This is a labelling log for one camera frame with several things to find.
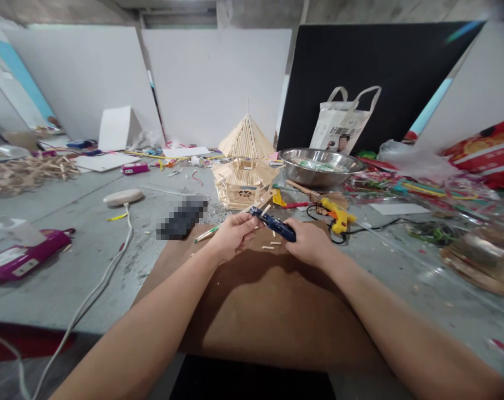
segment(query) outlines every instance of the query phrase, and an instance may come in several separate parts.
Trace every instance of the white tote bag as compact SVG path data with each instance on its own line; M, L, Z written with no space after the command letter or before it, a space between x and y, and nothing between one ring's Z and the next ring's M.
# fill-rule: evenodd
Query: white tote bag
M376 91L376 93L372 99L370 110L358 110L357 106L361 96L372 91ZM339 92L342 95L342 102L333 101ZM372 86L358 94L353 102L349 102L347 101L346 89L343 86L336 87L331 92L328 101L320 103L319 119L309 147L350 154L374 111L380 93L380 86Z

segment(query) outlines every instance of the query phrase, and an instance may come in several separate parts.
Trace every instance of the bag handle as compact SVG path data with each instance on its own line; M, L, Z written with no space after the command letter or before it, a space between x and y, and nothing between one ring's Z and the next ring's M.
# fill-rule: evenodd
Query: bag handle
M333 101L334 97L337 95L338 92L341 92L342 95L342 100L345 102L348 99L348 92L343 86L337 86L333 92L331 92L330 97L328 97L328 102Z
M373 90L376 90L376 94L374 95L374 98L372 99L372 103L370 104L369 112L372 113L374 111L374 107L376 107L376 103L378 102L378 98L380 97L381 86L371 86L370 88L365 89L360 94L358 94L346 113L348 114L350 112L353 112L356 109L357 105L359 104L359 99L361 98L361 96L365 93L372 92Z

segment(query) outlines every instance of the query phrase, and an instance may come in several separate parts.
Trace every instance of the white power cable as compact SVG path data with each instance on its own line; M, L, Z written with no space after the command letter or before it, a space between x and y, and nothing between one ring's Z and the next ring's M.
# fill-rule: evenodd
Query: white power cable
M61 352L63 346L65 345L65 342L67 341L67 338L69 337L71 331L73 328L76 326L78 323L78 318L82 314L82 312L87 311L84 310L83 308L87 304L87 302L93 297L93 295L102 288L102 291L100 291L97 295L100 296L103 292L103 289L107 286L109 283L109 280L112 276L113 273L113 268L114 264L115 267L119 264L118 262L115 263L117 260L120 260L121 256L124 254L126 249L128 248L128 244L130 243L130 240L132 240L132 234L134 232L134 227L132 226L132 218L130 216L130 211L129 211L129 204L125 203L124 208L126 208L126 213L127 213L127 221L128 221L128 235L126 236L126 241L124 242L123 248L117 253L115 257L113 257L113 260L109 263L108 268L106 268L106 271L104 272L104 275L102 276L102 279L98 283L98 285L91 291L91 293L85 298L85 300L82 302L80 307L78 307L76 313L73 316L73 319L71 320L70 324L67 327L67 330L65 331L65 335L63 336L63 339L61 343L59 344L58 348L56 349L56 352L50 359L50 361L47 363L47 366L43 370L43 374L41 375L41 378L39 379L39 383L37 384L36 391L34 393L34 396L30 396L30 392L28 391L28 388L26 386L25 380L24 380L24 364L22 361L22 357L17 351L15 347L13 347L10 343L5 341L3 338L0 337L0 343L3 344L6 348L8 348L15 356L17 357L17 363L19 367L19 388L21 390L21 395L23 396L24 400L37 400L37 396L39 395L39 391L41 390L41 386L43 385L43 382L45 380L45 377L47 376L48 370L50 369L52 363L56 360L56 357L58 354Z

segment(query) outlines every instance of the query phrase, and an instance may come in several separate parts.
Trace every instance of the work table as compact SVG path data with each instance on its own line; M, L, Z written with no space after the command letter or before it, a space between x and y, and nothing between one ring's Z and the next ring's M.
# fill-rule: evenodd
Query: work table
M130 206L133 239L110 284L75 328L78 332L104 334L130 308L150 273L166 243L157 240L155 227L169 215L171 204L176 205L181 198L144 188L144 185L209 196L208 210L200 223L217 224L232 213L219 203L210 169L197 169L195 178L203 186L191 179L193 167L183 167L180 174L169 178L170 172L171 169L161 172L157 168L134 176L123 176L120 170L102 174L89 172L68 182L48 182L34 192L0 199L0 214L27 219L39 229L76 229L70 250L51 258L26 278L0 285L0 322L65 329L127 235L125 218L107 222L107 218L123 214L124 208L107 208L102 199L114 192L140 188L145 198ZM282 173L275 182L282 184L283 181ZM288 203L306 200L305 195L294 191L282 191L282 196ZM369 206L352 204L350 212L358 221L373 226L394 219L382 216ZM296 209L274 206L269 213L280 219L294 216L309 220L305 211ZM417 221L428 218L410 217ZM409 237L402 224L390 226L380 234L424 264L386 243L384 237L369 232L354 234L346 245L338 247L504 375L504 352L487 346L489 339L504 343L504 298L475 288L444 267L438 273L432 272L442 265L438 249ZM0 251L12 244L0 232Z

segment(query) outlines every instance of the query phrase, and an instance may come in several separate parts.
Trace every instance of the stainless steel bowl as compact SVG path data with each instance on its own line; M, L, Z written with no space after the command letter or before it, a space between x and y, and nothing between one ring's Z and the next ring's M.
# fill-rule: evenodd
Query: stainless steel bowl
M280 152L280 158L285 161L287 179L310 189L333 189L367 168L364 162L355 157L319 149L287 149ZM324 172L303 167L299 165L301 160L327 164L335 171Z

